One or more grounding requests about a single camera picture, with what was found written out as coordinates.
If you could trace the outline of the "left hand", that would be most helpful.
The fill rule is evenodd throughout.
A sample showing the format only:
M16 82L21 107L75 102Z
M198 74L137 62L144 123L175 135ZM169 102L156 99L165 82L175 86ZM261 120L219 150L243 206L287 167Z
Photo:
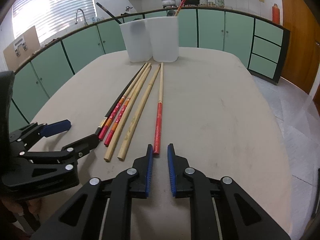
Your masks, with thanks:
M25 203L27 204L30 213L33 215L38 215L40 213L42 208L42 198L27 200Z

